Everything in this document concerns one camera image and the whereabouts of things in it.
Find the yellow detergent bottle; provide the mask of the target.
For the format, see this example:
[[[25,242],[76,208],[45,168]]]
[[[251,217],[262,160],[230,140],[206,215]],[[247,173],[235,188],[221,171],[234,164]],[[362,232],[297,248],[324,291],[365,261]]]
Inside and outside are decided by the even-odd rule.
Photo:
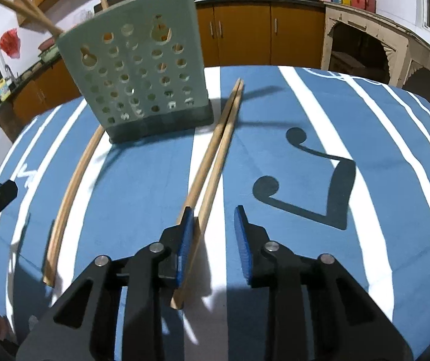
[[[6,101],[11,94],[11,90],[9,87],[9,84],[4,78],[1,78],[0,80],[0,101],[4,102]]]

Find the blue striped tablecloth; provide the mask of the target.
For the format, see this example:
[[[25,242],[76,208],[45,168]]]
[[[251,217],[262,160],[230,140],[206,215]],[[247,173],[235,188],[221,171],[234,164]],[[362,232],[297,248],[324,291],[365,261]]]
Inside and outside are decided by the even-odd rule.
[[[430,104],[359,77],[312,69],[208,69],[220,109],[245,87],[200,246],[186,312],[163,308],[166,360],[264,360],[268,290],[243,278],[234,210],[294,253],[334,255],[380,305],[417,359],[430,346]],[[28,124],[2,162],[18,196],[0,215],[0,312],[19,342],[56,300],[42,281],[53,220],[98,122],[75,98]],[[124,258],[174,225],[210,127],[120,145],[103,139],[66,227],[64,290],[97,255]],[[349,206],[335,167],[353,160]]]

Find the dark cutting board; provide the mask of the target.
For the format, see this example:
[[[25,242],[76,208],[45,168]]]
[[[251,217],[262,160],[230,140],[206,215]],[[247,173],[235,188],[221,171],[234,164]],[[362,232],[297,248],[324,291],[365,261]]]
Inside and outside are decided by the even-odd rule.
[[[106,0],[106,2],[107,2],[107,4],[108,4],[108,6],[109,6],[109,7],[112,7],[112,6],[114,6],[115,4],[120,3],[120,2],[123,2],[123,1],[125,1],[125,0]],[[94,12],[95,14],[97,14],[97,13],[99,13],[100,11],[102,11],[102,5],[101,5],[100,3],[98,3],[97,5],[95,5],[95,6],[93,7],[93,12]]]

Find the orange lower kitchen cabinets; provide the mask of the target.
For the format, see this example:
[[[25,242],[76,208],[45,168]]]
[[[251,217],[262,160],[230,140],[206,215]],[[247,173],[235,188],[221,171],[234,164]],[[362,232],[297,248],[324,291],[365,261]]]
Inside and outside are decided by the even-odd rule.
[[[195,7],[204,68],[278,62],[317,68],[321,64],[325,21],[321,8],[266,2]],[[38,73],[10,100],[15,116],[29,122],[75,93],[81,94],[65,68],[62,73]]]

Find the red plastic bag hanging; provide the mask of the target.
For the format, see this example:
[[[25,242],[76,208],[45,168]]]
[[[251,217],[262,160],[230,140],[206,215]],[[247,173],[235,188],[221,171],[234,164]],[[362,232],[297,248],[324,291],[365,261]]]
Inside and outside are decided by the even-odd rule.
[[[10,29],[0,37],[0,49],[11,59],[20,58],[21,40],[17,29]]]

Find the white worn side table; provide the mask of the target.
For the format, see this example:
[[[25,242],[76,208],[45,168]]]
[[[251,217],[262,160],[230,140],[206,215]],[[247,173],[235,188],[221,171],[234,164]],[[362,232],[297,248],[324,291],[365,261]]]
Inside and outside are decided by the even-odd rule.
[[[334,2],[324,2],[325,28],[321,69],[329,69],[337,24],[360,30],[381,42],[388,58],[389,84],[401,88],[418,70],[430,71],[430,45],[414,31],[381,15]]]

